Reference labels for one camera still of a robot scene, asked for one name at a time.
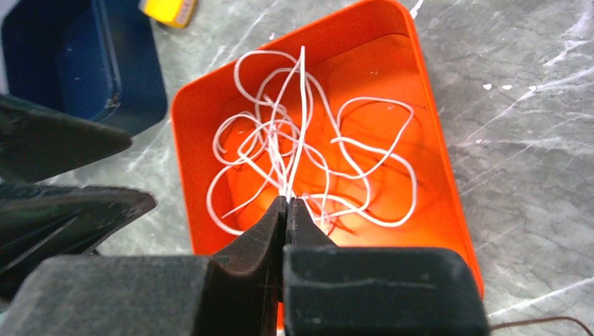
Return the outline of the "orange plastic bin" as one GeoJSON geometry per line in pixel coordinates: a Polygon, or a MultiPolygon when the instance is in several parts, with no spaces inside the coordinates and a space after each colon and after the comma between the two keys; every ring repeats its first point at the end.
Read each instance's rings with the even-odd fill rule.
{"type": "Polygon", "coordinates": [[[397,1],[360,1],[183,87],[172,119],[193,250],[272,201],[340,247],[441,247],[484,285],[420,42],[397,1]]]}

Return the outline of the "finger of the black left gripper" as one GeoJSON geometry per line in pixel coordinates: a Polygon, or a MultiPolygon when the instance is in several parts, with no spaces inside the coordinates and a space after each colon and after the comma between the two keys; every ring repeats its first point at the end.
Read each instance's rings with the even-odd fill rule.
{"type": "Polygon", "coordinates": [[[156,207],[141,190],[106,186],[1,185],[1,301],[10,302],[44,260],[91,255],[156,207]]]}
{"type": "Polygon", "coordinates": [[[36,183],[131,145],[122,129],[1,95],[1,182],[36,183]]]}

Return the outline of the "navy blue tray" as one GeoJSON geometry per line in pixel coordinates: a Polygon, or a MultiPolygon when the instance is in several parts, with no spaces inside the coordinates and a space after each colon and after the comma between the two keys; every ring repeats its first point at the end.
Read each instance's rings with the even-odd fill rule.
{"type": "Polygon", "coordinates": [[[2,1],[1,91],[131,135],[168,108],[137,1],[2,1]]]}

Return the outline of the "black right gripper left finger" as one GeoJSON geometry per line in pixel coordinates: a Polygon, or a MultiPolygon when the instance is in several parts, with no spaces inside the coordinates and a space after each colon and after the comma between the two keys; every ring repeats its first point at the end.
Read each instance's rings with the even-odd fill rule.
{"type": "Polygon", "coordinates": [[[275,335],[287,200],[212,256],[64,255],[26,279],[2,335],[275,335]]]}

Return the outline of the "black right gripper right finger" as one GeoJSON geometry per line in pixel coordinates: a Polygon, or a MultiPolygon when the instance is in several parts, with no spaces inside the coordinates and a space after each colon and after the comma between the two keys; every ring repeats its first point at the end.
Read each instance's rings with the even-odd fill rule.
{"type": "Polygon", "coordinates": [[[441,247],[340,247],[303,200],[286,210],[287,335],[489,335],[474,276],[441,247]]]}

